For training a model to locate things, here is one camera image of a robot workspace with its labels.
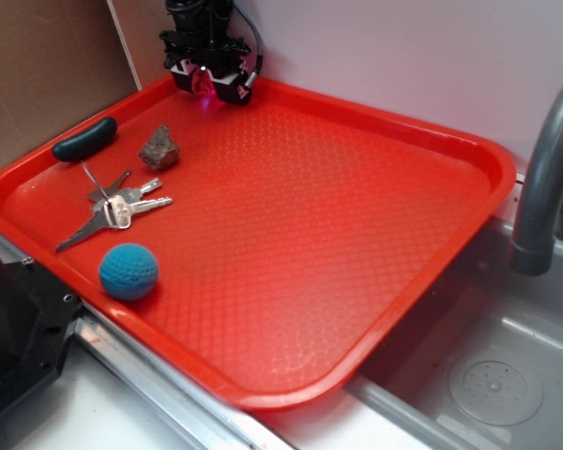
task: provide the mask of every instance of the knitted ball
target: knitted ball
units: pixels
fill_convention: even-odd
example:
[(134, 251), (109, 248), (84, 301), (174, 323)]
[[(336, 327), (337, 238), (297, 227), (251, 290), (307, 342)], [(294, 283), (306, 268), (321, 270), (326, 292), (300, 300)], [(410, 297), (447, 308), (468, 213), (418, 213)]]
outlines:
[(146, 247), (123, 244), (106, 254), (99, 268), (100, 283), (117, 300), (138, 300), (159, 279), (157, 259)]

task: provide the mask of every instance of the gray faucet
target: gray faucet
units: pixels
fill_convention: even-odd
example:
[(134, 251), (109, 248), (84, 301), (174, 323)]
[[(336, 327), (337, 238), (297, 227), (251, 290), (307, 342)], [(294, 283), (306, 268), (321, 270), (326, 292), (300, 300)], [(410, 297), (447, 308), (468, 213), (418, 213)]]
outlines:
[(563, 87), (538, 137), (525, 176), (510, 242), (510, 266), (524, 275), (551, 267), (555, 236), (563, 240)]

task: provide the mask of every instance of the stainless steel sink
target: stainless steel sink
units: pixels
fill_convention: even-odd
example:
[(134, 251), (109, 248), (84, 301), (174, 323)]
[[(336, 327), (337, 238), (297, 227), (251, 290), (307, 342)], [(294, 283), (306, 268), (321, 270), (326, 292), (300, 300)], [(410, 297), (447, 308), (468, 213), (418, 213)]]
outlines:
[(491, 220), (349, 384), (438, 449), (563, 449), (563, 244), (553, 267), (508, 267)]

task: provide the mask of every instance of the brown cardboard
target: brown cardboard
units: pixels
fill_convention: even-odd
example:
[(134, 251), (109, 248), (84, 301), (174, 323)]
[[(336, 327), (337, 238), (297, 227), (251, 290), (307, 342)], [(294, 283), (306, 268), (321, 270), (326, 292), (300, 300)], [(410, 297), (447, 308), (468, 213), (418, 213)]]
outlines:
[(0, 1), (0, 169), (135, 90), (104, 0)]

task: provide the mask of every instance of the brown rock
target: brown rock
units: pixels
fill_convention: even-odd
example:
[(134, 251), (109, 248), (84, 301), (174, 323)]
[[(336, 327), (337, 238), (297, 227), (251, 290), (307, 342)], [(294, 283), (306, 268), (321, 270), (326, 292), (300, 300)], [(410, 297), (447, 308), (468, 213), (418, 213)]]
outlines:
[(140, 158), (154, 171), (164, 171), (179, 161), (179, 147), (169, 135), (169, 127), (162, 125), (142, 147)]

